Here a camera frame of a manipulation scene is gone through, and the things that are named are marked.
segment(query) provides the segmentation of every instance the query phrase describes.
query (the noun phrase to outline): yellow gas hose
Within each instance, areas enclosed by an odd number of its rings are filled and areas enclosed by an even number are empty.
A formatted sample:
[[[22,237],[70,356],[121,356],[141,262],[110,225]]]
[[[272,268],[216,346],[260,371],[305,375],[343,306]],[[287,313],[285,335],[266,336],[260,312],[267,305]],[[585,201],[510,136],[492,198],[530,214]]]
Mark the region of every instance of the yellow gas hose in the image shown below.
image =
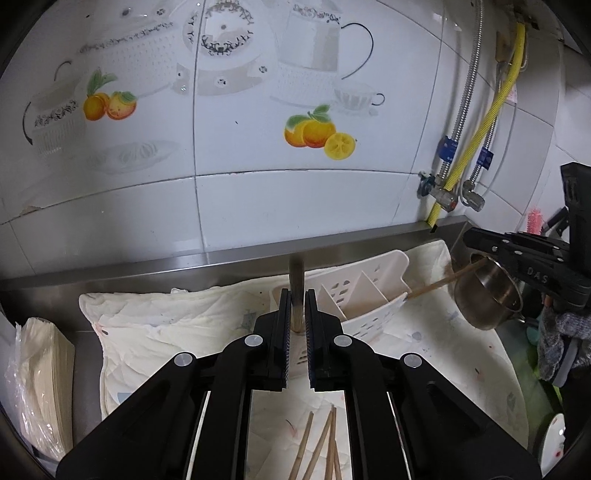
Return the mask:
[[[476,150],[478,150],[478,146],[482,139],[484,139],[486,132],[491,127],[492,123],[495,121],[495,118],[499,115],[501,111],[501,107],[503,103],[507,100],[513,85],[517,81],[517,77],[519,76],[519,70],[521,69],[521,62],[523,61],[523,53],[525,47],[525,25],[522,23],[517,24],[517,35],[515,38],[515,53],[513,55],[511,68],[509,69],[509,73],[507,74],[507,79],[499,93],[495,96],[494,101],[492,102],[490,110],[486,113],[484,120],[480,124],[480,127],[472,137],[468,148],[464,151],[460,160],[454,165],[452,172],[448,176],[444,188],[450,192],[456,186],[456,183],[462,177],[462,172],[470,163],[470,160],[476,154]],[[436,203],[433,205],[431,209],[431,213],[427,218],[427,223],[430,227],[434,227],[437,219],[439,218],[439,213],[441,212],[441,205]]]

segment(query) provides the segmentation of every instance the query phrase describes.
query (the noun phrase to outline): dish rack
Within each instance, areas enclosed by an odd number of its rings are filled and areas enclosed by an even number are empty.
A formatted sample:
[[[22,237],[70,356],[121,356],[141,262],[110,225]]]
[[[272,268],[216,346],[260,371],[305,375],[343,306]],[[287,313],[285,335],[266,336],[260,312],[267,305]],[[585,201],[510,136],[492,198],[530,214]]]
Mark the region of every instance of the dish rack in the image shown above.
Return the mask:
[[[400,250],[378,255],[328,272],[306,277],[304,289],[313,289],[321,312],[340,319],[343,332],[370,342],[384,329],[411,290],[402,280],[408,257]],[[281,297],[280,285],[270,292],[275,309]],[[307,371],[306,334],[291,332],[290,376]]]

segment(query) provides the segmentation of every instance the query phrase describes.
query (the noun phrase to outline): orange fruit illustration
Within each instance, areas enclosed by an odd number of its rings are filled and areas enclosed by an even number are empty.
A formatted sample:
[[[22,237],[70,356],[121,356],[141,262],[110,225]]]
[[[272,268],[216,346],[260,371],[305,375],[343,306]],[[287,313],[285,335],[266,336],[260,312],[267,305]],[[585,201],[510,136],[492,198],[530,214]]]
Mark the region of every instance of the orange fruit illustration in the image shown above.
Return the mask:
[[[324,145],[324,153],[332,160],[344,160],[355,150],[355,139],[349,134],[332,134]]]
[[[305,147],[306,143],[304,142],[304,127],[313,120],[304,120],[295,126],[293,131],[289,130],[288,128],[285,129],[283,132],[283,136],[287,143],[289,143],[292,147]]]
[[[333,122],[323,123],[318,120],[310,120],[304,125],[302,133],[306,146],[322,148],[329,137],[336,133],[336,127]]]
[[[101,94],[90,95],[84,101],[84,106],[82,107],[82,109],[84,110],[84,115],[87,120],[99,120],[103,118],[105,114],[106,103],[105,100],[99,95]]]
[[[114,92],[107,106],[107,115],[113,120],[123,120],[135,112],[137,98],[130,92]]]
[[[107,108],[107,106],[109,105],[109,95],[107,95],[105,92],[98,92],[95,93],[95,95],[97,97],[100,97],[101,100],[103,100],[103,103],[105,104],[105,109]]]

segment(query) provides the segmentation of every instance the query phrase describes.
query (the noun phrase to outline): wooden chopstick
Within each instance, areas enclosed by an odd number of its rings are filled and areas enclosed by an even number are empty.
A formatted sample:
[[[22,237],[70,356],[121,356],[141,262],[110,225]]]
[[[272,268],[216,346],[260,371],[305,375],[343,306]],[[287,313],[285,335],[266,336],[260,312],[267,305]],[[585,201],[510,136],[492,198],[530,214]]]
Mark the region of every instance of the wooden chopstick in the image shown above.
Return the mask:
[[[320,457],[320,451],[324,446],[324,441],[326,440],[326,436],[328,435],[330,423],[332,421],[332,408],[330,409],[328,417],[326,417],[326,423],[324,424],[324,428],[322,429],[322,433],[320,434],[320,438],[318,439],[318,443],[316,444],[316,448],[314,448],[314,452],[312,453],[312,458],[310,459],[310,463],[308,464],[308,468],[306,468],[306,472],[302,480],[310,480],[312,473],[314,472],[314,468],[316,467],[316,462],[318,462],[318,458]]]
[[[298,448],[297,455],[295,456],[294,464],[291,467],[291,472],[288,480],[296,480],[297,474],[300,471],[301,461],[304,459],[304,452],[306,451],[306,445],[308,444],[308,437],[310,436],[310,429],[312,428],[312,420],[314,414],[310,412],[308,415],[308,421],[306,422],[306,428],[304,434],[300,440],[300,447]]]
[[[343,476],[340,473],[340,460],[339,460],[339,451],[336,447],[336,440],[335,440],[335,478],[336,480],[343,480]]]
[[[415,299],[425,293],[429,293],[430,291],[437,290],[438,288],[440,288],[444,285],[447,285],[448,283],[451,283],[454,280],[457,280],[462,275],[465,275],[467,273],[470,273],[471,271],[474,271],[474,270],[480,268],[481,266],[483,266],[486,263],[487,260],[488,259],[486,257],[481,258],[478,262],[472,263],[472,264],[468,265],[467,267],[464,267],[461,270],[458,270],[457,272],[453,273],[449,277],[442,278],[441,280],[438,280],[435,283],[431,283],[430,285],[426,285],[424,287],[417,288],[416,290],[413,290],[411,293],[409,293],[407,295],[406,299],[407,300]]]
[[[330,409],[330,434],[329,449],[326,453],[326,468],[324,469],[324,480],[332,480],[332,473],[335,469],[335,432],[336,432],[336,407]]]

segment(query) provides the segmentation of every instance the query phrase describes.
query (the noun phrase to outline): blue label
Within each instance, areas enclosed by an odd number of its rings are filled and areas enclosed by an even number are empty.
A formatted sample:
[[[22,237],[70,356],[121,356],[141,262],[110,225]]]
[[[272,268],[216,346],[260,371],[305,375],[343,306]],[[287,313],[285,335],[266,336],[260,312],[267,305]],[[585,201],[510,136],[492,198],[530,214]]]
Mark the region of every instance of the blue label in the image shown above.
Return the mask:
[[[476,161],[476,164],[488,170],[491,167],[492,157],[493,153],[490,150],[487,150],[486,148],[482,147],[482,149],[480,150],[480,155],[478,155],[478,160]]]
[[[449,137],[443,137],[439,147],[439,158],[446,163],[451,163],[456,155],[457,142]]]

